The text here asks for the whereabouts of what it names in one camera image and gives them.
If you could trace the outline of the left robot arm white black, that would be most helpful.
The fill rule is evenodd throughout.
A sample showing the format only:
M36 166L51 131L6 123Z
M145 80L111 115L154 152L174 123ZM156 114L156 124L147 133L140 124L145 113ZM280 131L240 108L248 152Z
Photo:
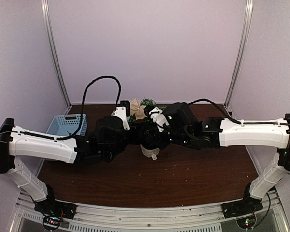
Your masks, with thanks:
M106 116L96 121L90 136L62 137L25 130L15 126L14 119L7 118L0 128L0 174L10 175L38 206L54 215L60 210L60 205L55 200L53 188L32 175L19 156L77 165L111 162L128 145L141 145L148 151L157 149L152 135L156 129L148 122L125 126L119 117Z

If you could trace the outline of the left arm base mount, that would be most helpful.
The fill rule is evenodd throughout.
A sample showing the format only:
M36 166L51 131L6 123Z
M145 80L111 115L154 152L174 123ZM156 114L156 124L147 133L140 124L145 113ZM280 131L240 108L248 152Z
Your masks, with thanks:
M55 216L63 219L74 219L77 205L72 203L58 202L54 203L35 203L36 211L42 213L45 216Z

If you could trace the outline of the white battery box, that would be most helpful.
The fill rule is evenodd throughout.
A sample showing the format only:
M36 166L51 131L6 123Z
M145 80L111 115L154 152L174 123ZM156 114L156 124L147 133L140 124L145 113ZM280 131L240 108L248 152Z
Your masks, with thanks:
M153 161L155 161L157 159L157 156L156 155L152 155L151 158L152 158Z

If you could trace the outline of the beige fabric bow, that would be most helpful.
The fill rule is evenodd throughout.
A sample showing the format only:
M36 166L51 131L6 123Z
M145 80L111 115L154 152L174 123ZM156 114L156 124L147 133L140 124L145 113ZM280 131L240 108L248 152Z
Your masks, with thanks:
M135 116L136 120L142 120L146 117L144 109L145 105L141 105L139 99L135 98L130 101L130 116Z

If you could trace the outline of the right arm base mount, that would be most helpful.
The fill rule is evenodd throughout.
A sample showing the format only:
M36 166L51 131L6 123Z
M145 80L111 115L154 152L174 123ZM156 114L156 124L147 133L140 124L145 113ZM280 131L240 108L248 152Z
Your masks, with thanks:
M221 208L225 218L232 218L262 210L263 205L261 199L252 198L250 195L247 195L241 200L223 203Z

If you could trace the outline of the small green christmas tree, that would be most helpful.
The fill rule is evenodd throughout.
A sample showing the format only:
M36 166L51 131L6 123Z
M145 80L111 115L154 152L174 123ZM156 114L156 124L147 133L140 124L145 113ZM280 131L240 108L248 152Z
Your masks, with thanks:
M156 126L156 124L152 121L152 119L149 116L149 112L153 108L158 107L158 106L156 105L156 102L153 99L143 99L140 102L141 102L141 105L145 105L146 106L146 108L144 109L146 117L144 119L142 119L142 120L136 120L135 116L130 116L130 118L128 119L128 123L129 123L129 126L130 126L129 130L130 130L130 135L131 135L131 125L132 125L132 123L149 123L149 124L151 124L151 145L140 145L142 154L145 155L146 157L151 158L152 155L156 155L157 156L158 153L160 152L160 149L154 148L152 146L152 135L153 135L154 132L158 131L158 127Z

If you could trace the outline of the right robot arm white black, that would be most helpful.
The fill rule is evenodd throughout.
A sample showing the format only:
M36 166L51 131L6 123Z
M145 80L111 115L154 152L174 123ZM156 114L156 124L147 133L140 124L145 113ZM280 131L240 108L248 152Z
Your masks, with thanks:
M246 186L238 203L249 213L285 175L290 174L290 114L270 121L236 120L225 116L199 122L189 104L174 103L164 110L154 108L148 116L169 142L192 149L237 145L269 146L277 149L270 164Z

